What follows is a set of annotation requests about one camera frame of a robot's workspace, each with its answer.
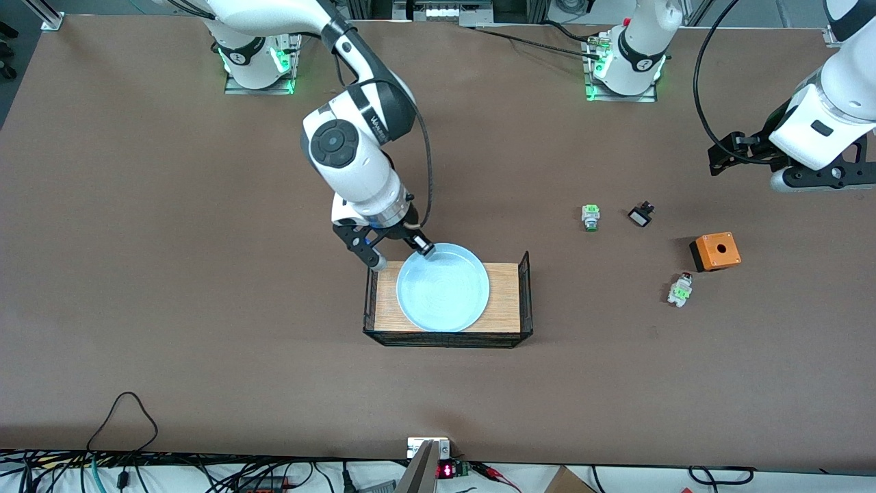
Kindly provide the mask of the brown cardboard piece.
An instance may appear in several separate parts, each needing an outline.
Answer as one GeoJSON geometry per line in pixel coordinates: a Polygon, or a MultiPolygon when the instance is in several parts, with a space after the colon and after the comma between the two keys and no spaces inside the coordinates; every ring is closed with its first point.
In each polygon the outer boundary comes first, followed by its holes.
{"type": "Polygon", "coordinates": [[[599,493],[566,466],[560,466],[544,493],[599,493]]]}

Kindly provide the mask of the black stand knobs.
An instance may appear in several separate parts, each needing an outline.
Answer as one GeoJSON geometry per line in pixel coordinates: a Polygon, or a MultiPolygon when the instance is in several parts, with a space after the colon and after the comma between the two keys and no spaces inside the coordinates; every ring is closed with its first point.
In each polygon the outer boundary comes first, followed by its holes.
{"type": "Polygon", "coordinates": [[[3,80],[15,80],[18,78],[18,73],[10,66],[8,59],[14,57],[14,50],[9,44],[10,40],[18,38],[18,31],[0,21],[0,77],[3,80]]]}

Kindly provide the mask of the orange button enclosure box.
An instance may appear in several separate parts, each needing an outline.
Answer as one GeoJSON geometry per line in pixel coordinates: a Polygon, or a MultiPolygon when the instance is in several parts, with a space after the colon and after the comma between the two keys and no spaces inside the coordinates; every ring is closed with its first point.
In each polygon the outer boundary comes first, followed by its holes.
{"type": "Polygon", "coordinates": [[[732,233],[710,233],[695,238],[689,250],[698,273],[725,270],[738,266],[741,256],[732,233]]]}

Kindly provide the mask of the metal frame with white lights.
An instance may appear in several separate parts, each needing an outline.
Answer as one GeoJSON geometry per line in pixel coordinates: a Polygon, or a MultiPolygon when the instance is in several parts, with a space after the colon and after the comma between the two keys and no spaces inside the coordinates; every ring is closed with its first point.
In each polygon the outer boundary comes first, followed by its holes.
{"type": "Polygon", "coordinates": [[[494,22],[491,0],[392,0],[392,19],[473,27],[494,22]]]}

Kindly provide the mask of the green white switch module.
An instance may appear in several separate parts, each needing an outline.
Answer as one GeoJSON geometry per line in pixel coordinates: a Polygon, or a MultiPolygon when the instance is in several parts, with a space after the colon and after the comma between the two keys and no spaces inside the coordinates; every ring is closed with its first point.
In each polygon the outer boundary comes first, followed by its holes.
{"type": "Polygon", "coordinates": [[[682,272],[671,284],[667,293],[667,302],[670,305],[682,308],[691,298],[693,291],[693,275],[691,272],[682,272]]]}

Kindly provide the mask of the grey metal bar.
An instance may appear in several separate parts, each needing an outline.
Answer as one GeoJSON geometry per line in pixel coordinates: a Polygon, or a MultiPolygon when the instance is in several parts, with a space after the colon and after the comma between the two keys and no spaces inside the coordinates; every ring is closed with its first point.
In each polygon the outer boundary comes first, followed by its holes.
{"type": "Polygon", "coordinates": [[[435,493],[440,455],[440,440],[422,440],[392,493],[435,493]]]}

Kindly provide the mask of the small silver metal bracket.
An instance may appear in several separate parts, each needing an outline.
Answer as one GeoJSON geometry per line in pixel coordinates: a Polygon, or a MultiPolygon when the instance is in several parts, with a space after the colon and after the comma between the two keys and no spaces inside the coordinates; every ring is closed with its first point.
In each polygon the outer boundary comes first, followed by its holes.
{"type": "Polygon", "coordinates": [[[438,453],[438,457],[440,461],[447,461],[450,459],[450,452],[452,448],[451,440],[447,437],[410,437],[407,439],[407,458],[413,459],[413,457],[418,453],[419,448],[426,441],[435,441],[434,448],[436,449],[436,453],[438,453]]]}

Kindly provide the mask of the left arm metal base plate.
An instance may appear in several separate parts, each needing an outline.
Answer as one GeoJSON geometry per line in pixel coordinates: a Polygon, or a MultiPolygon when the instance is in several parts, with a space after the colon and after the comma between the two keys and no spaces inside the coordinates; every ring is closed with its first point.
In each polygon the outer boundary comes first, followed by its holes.
{"type": "Polygon", "coordinates": [[[666,56],[629,62],[619,52],[623,26],[601,32],[582,43],[583,72],[587,100],[600,102],[651,103],[657,100],[656,82],[666,56]]]}

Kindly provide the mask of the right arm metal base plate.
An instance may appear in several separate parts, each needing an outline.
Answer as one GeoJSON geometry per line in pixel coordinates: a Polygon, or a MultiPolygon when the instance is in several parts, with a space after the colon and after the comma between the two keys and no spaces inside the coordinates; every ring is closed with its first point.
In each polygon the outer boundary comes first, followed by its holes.
{"type": "Polygon", "coordinates": [[[227,74],[227,94],[294,94],[300,34],[255,38],[241,48],[217,47],[227,74]]]}

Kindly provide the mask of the light blue round plate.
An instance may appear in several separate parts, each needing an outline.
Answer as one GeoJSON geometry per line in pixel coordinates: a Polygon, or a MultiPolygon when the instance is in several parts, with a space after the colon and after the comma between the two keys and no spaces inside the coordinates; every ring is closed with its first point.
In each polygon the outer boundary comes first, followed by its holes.
{"type": "Polygon", "coordinates": [[[490,299],[484,263],[464,246],[436,243],[429,255],[414,253],[398,271],[401,312],[429,333],[460,333],[475,324],[490,299]]]}

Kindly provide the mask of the short aluminium profile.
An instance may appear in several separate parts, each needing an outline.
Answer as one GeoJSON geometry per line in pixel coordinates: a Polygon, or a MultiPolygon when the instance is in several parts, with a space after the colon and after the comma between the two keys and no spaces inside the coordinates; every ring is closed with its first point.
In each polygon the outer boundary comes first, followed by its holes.
{"type": "Polygon", "coordinates": [[[21,0],[41,21],[41,31],[59,31],[65,13],[55,9],[49,0],[21,0]]]}

